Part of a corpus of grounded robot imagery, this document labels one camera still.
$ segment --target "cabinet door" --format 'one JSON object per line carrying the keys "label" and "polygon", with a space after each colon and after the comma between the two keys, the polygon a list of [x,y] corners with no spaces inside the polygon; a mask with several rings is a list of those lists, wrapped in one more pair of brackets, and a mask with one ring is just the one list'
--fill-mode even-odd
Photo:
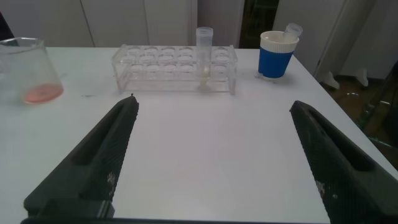
{"label": "cabinet door", "polygon": [[145,0],[150,45],[192,45],[192,4],[187,0]]}
{"label": "cabinet door", "polygon": [[79,0],[1,0],[0,10],[15,37],[44,39],[49,47],[92,47]]}
{"label": "cabinet door", "polygon": [[312,75],[317,69],[344,1],[279,1],[273,29],[284,31],[290,22],[303,27],[303,34],[294,55]]}
{"label": "cabinet door", "polygon": [[144,0],[81,0],[95,47],[148,45]]}
{"label": "cabinet door", "polygon": [[398,61],[398,1],[380,0],[356,39],[341,70],[342,75],[355,75],[366,69],[368,78],[384,79]]}

